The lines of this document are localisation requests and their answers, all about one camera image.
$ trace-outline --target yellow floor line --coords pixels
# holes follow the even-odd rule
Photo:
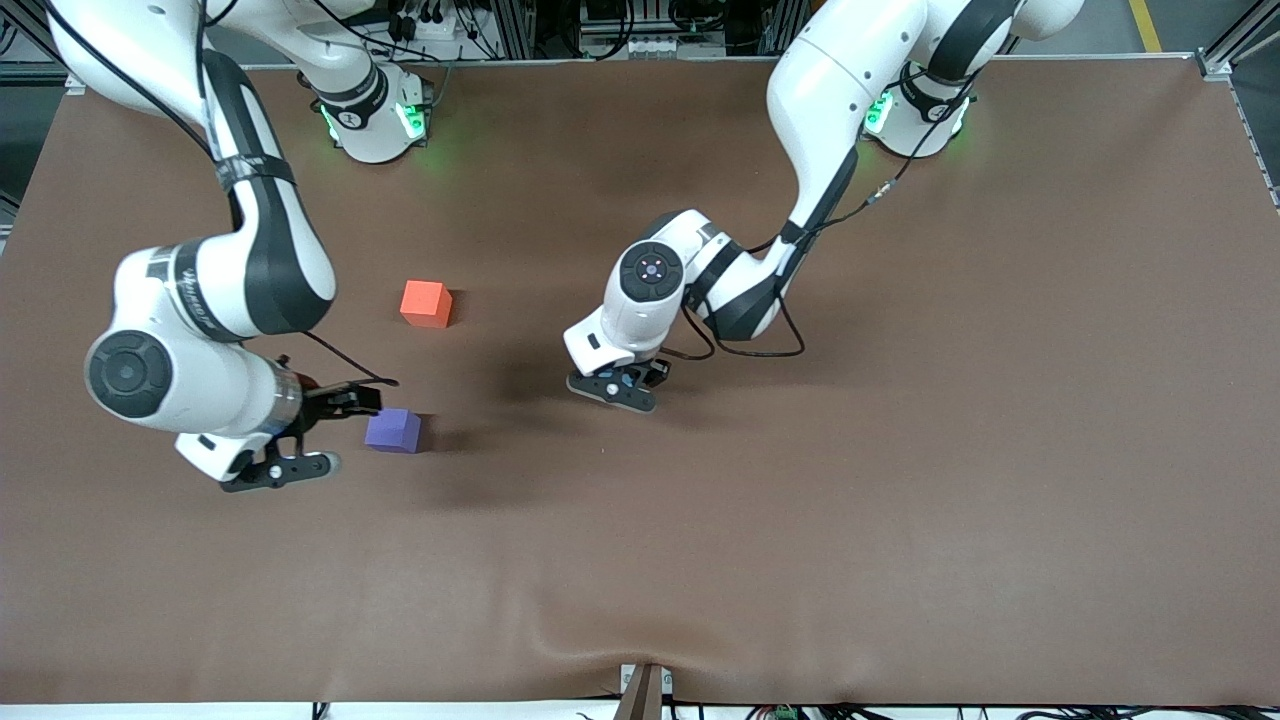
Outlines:
[[[1156,35],[1156,23],[1151,22],[1147,0],[1129,0],[1129,9],[1133,10],[1133,22],[1138,23],[1143,49],[1147,53],[1162,53],[1164,47],[1160,46],[1160,36]]]

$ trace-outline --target wire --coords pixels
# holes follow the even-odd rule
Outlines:
[[[399,387],[399,380],[396,380],[396,379],[392,379],[392,378],[384,378],[383,375],[379,375],[379,374],[374,373],[369,368],[366,368],[366,366],[361,365],[360,363],[356,363],[355,360],[352,360],[349,355],[347,355],[346,352],[338,350],[329,341],[324,340],[323,337],[317,336],[316,333],[314,333],[311,331],[302,331],[302,334],[305,334],[305,336],[310,337],[311,340],[316,341],[320,345],[320,347],[324,347],[329,352],[333,352],[334,355],[337,355],[338,357],[340,357],[344,363],[347,363],[352,368],[355,368],[355,369],[360,370],[361,373],[369,375],[367,380],[356,380],[356,382],[348,383],[348,384],[384,384],[384,386],[390,386],[390,387]]]
[[[460,45],[458,46],[458,60],[461,60],[461,59],[462,59],[462,46]],[[435,97],[431,100],[431,109],[433,110],[436,109],[436,108],[439,108],[440,102],[444,101],[444,91],[449,88],[449,78],[453,77],[453,68],[456,68],[458,65],[458,60],[453,60],[452,63],[449,63],[449,68],[447,70],[444,70],[444,81],[440,82],[440,91],[436,92]]]
[[[975,72],[972,76],[969,76],[969,79],[960,88],[960,92],[956,94],[956,96],[947,102],[947,111],[943,113],[941,118],[938,118],[937,120],[934,120],[932,126],[929,126],[929,129],[925,131],[924,136],[920,137],[920,141],[915,143],[915,149],[911,150],[911,155],[908,156],[906,161],[902,163],[902,167],[897,169],[897,173],[893,176],[892,179],[890,179],[884,184],[879,186],[879,188],[877,188],[876,192],[873,192],[869,196],[867,196],[867,199],[863,200],[861,204],[859,204],[858,208],[854,208],[851,211],[849,211],[849,213],[846,213],[846,214],[844,214],[844,215],[841,215],[838,218],[829,219],[829,220],[826,220],[823,223],[818,223],[817,225],[806,229],[804,232],[804,234],[801,234],[799,238],[796,238],[795,245],[800,245],[801,242],[804,242],[804,241],[806,241],[806,240],[817,236],[818,233],[820,233],[822,231],[824,231],[824,229],[827,229],[827,228],[829,228],[832,225],[837,225],[840,223],[844,223],[845,220],[847,220],[847,219],[852,218],[854,215],[861,213],[867,208],[870,208],[881,197],[884,197],[884,195],[890,190],[892,190],[893,186],[897,184],[897,182],[900,179],[902,179],[902,176],[906,174],[906,169],[911,167],[911,161],[915,160],[915,158],[920,154],[920,149],[924,147],[924,143],[933,135],[933,131],[938,129],[938,127],[941,127],[943,122],[946,122],[948,118],[951,118],[955,114],[956,109],[959,109],[964,104],[964,101],[968,100],[968,97],[969,97],[969,90],[973,88],[973,83],[974,83],[974,81],[978,79],[978,76],[980,73],[982,73],[982,69],[978,69],[978,72]],[[768,242],[758,245],[758,246],[748,250],[746,252],[754,255],[755,252],[759,252],[759,251],[764,250],[765,247],[773,245],[774,242],[777,242],[777,238],[773,238],[773,240],[771,240]],[[741,356],[741,357],[796,357],[799,355],[803,355],[804,351],[805,351],[804,336],[800,333],[800,328],[796,327],[795,320],[791,319],[791,311],[787,310],[786,299],[783,299],[782,290],[777,286],[777,281],[774,281],[774,286],[773,286],[773,297],[778,302],[778,309],[782,311],[782,316],[786,319],[787,327],[791,328],[791,334],[794,334],[795,338],[796,338],[796,346],[797,347],[795,350],[787,350],[787,351],[782,351],[782,352],[758,352],[758,351],[749,351],[749,350],[733,350],[731,347],[727,347],[721,341],[719,332],[716,329],[716,324],[714,324],[716,323],[714,322],[714,316],[716,315],[712,314],[712,313],[709,313],[707,315],[707,319],[709,320],[709,325],[712,328],[712,337],[716,338],[716,346],[718,348],[723,350],[724,352],[728,352],[730,355],[737,355],[737,356]],[[1030,720],[1030,719],[1019,717],[1019,720]],[[1103,719],[1103,720],[1130,720],[1130,719],[1129,717],[1108,717],[1108,719]]]
[[[227,6],[223,8],[221,13],[218,13],[216,17],[209,20],[209,27],[214,27],[215,24],[223,22],[223,18],[225,18],[232,13],[232,8],[234,8],[237,3],[239,3],[239,0],[232,0],[230,3],[228,3]]]
[[[709,23],[698,27],[698,20],[695,20],[692,15],[689,15],[687,18],[681,18],[676,13],[676,8],[684,10],[685,8],[684,0],[671,0],[667,4],[667,19],[671,20],[671,24],[676,26],[677,28],[685,32],[710,32],[713,29],[719,29],[724,27],[724,15],[728,13],[728,3],[723,3],[721,6],[719,15],[717,15]]]
[[[338,23],[339,26],[342,26],[343,29],[346,29],[351,35],[355,35],[356,37],[364,40],[365,42],[372,42],[374,45],[380,45],[383,47],[389,47],[390,50],[399,50],[401,53],[408,53],[411,55],[417,55],[419,58],[422,58],[425,60],[431,60],[433,63],[443,63],[444,61],[444,60],[436,58],[435,55],[431,55],[430,53],[422,53],[420,50],[410,50],[408,47],[401,47],[398,45],[378,40],[376,37],[370,37],[370,36],[367,36],[367,35],[365,35],[362,32],[357,32],[355,28],[351,28],[351,27],[347,27],[346,24],[343,24],[342,18],[339,18],[337,13],[334,13],[333,10],[330,10],[329,6],[325,5],[323,0],[311,0],[311,1],[315,3],[316,6],[319,6],[321,10],[324,10],[326,15],[329,15],[330,18],[333,18],[333,22]]]
[[[712,343],[712,338],[707,337],[707,333],[703,332],[703,328],[696,322],[694,322],[694,316],[689,313],[687,305],[681,304],[680,311],[681,314],[685,315],[685,322],[689,323],[689,327],[694,328],[694,332],[698,333],[698,337],[703,338],[703,342],[707,343],[707,352],[701,355],[689,355],[686,352],[681,352],[678,350],[671,350],[668,347],[658,348],[658,352],[663,355],[669,355],[677,360],[690,360],[692,363],[709,360],[712,356],[716,355],[716,345]]]
[[[631,33],[636,27],[636,8],[632,5],[632,0],[618,0],[618,3],[622,5],[622,12],[618,15],[618,41],[613,44],[613,47],[608,53],[596,58],[596,60],[608,60],[631,41]]]
[[[796,243],[800,243],[800,242],[803,242],[805,240],[809,240],[810,237],[820,233],[822,231],[824,231],[824,229],[827,229],[827,228],[829,228],[832,225],[838,225],[840,223],[844,223],[845,220],[847,220],[847,219],[852,218],[854,215],[861,213],[867,208],[870,208],[881,197],[884,197],[884,195],[890,190],[892,190],[893,186],[896,186],[900,179],[902,179],[902,176],[906,174],[906,170],[908,170],[908,168],[911,167],[911,163],[914,163],[915,159],[919,158],[920,150],[924,147],[924,143],[928,142],[929,137],[933,136],[933,132],[937,131],[942,126],[942,123],[945,123],[948,119],[951,119],[951,117],[955,115],[956,110],[960,109],[960,106],[964,105],[965,100],[969,99],[969,91],[973,88],[973,83],[978,79],[979,74],[982,74],[982,69],[978,69],[978,72],[975,72],[972,76],[969,76],[969,79],[965,81],[964,86],[960,88],[960,92],[956,94],[956,96],[952,97],[947,102],[947,111],[943,113],[941,118],[938,118],[937,120],[934,120],[932,126],[929,126],[929,129],[924,133],[923,137],[920,137],[920,141],[915,143],[915,149],[911,150],[911,154],[908,155],[906,161],[902,163],[902,167],[897,169],[897,173],[893,174],[892,179],[890,179],[884,184],[879,186],[879,188],[877,188],[876,192],[873,192],[869,196],[867,196],[867,200],[863,200],[863,202],[858,208],[854,208],[851,211],[849,211],[849,213],[846,213],[846,214],[844,214],[844,215],[841,215],[838,218],[827,220],[824,223],[818,223],[817,225],[809,228],[808,231],[805,231],[805,233],[803,236],[800,236],[799,240],[796,240]],[[769,245],[772,245],[772,242],[773,241],[769,241],[769,242],[767,242],[767,243],[764,243],[762,246],[756,246],[756,247],[749,250],[748,252],[758,252],[758,251],[768,247]]]
[[[920,70],[920,72],[918,72],[918,73],[911,73],[911,74],[906,76],[906,77],[905,77],[905,78],[902,78],[902,79],[899,79],[899,81],[893,81],[893,82],[891,82],[891,83],[886,85],[886,86],[884,86],[884,90],[891,90],[891,88],[893,88],[893,87],[899,87],[899,86],[901,86],[901,85],[906,85],[906,83],[911,82],[913,79],[920,79],[922,77],[924,77],[924,76],[927,76],[927,74],[929,74],[929,70]]]
[[[480,51],[484,53],[490,60],[500,60],[502,58],[498,55],[498,51],[494,50],[493,45],[489,45],[489,38],[484,35],[484,27],[476,17],[476,6],[471,0],[457,0],[454,3],[454,10],[457,10],[458,17],[462,17],[463,3],[466,4],[465,6],[467,9],[467,14],[471,15],[472,29],[467,31],[467,37],[471,40],[471,44],[479,47]],[[472,32],[476,33],[475,37],[471,37]]]
[[[728,352],[730,355],[737,355],[739,357],[796,357],[804,355],[806,346],[804,343],[804,336],[800,334],[800,328],[796,327],[796,322],[791,319],[791,311],[787,310],[787,301],[782,297],[782,291],[774,283],[773,286],[773,300],[777,301],[778,309],[782,310],[782,316],[787,322],[787,327],[791,328],[791,334],[796,338],[795,350],[782,350],[782,351],[758,351],[758,350],[735,350],[724,345],[719,338],[719,332],[716,329],[714,314],[708,314],[707,319],[710,320],[712,337],[716,338],[716,347]]]
[[[214,152],[212,150],[209,149],[209,143],[205,142],[205,138],[200,137],[200,135],[196,133],[196,131],[187,123],[187,120],[182,119],[182,117],[177,111],[174,111],[173,108],[161,102],[160,99],[155,96],[155,94],[142,87],[142,85],[140,85],[138,81],[127,76],[124,70],[122,70],[119,67],[115,65],[115,63],[108,60],[105,55],[99,53],[97,47],[93,47],[87,40],[84,40],[84,36],[77,32],[76,28],[73,28],[70,23],[67,22],[67,18],[64,18],[63,14],[58,12],[58,8],[52,3],[47,4],[46,10],[49,12],[49,17],[52,18],[52,20],[58,23],[60,28],[63,28],[63,32],[65,32],[72,40],[74,40],[77,45],[83,47],[84,51],[88,53],[91,58],[101,63],[106,69],[111,70],[111,73],[115,74],[115,77],[120,78],[120,81],[124,82],[124,85],[133,88],[133,91],[145,97],[147,102],[155,105],[156,109],[159,109],[161,113],[165,114],[165,117],[178,123],[178,127],[182,128],[182,132],[187,133],[187,136],[196,145],[200,146],[200,150],[205,155],[207,155],[210,160],[214,159]]]

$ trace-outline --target brown fabric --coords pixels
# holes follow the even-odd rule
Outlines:
[[[653,218],[781,225],[769,69],[462,69],[383,167],[257,76],[338,269],[321,334],[435,418],[417,456],[321,427],[342,477],[241,496],[81,379],[119,259],[227,229],[214,173],[63,102],[0,261],[0,701],[594,696],[654,661],[703,701],[1280,702],[1280,222],[1189,61],[992,64],[822,238],[806,355],[678,363],[653,416],[564,389]],[[850,202],[897,167],[863,158]],[[410,278],[453,327],[398,316]]]

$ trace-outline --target purple cube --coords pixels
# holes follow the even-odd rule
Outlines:
[[[383,407],[369,419],[365,445],[380,452],[417,452],[422,419],[403,407]]]

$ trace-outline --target cable connector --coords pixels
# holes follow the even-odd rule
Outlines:
[[[877,190],[876,192],[870,193],[870,196],[867,197],[867,204],[872,205],[873,202],[876,202],[881,197],[884,197],[886,195],[888,195],[888,191],[893,190],[895,184],[897,184],[897,179],[884,181],[884,184],[879,186],[879,190]]]

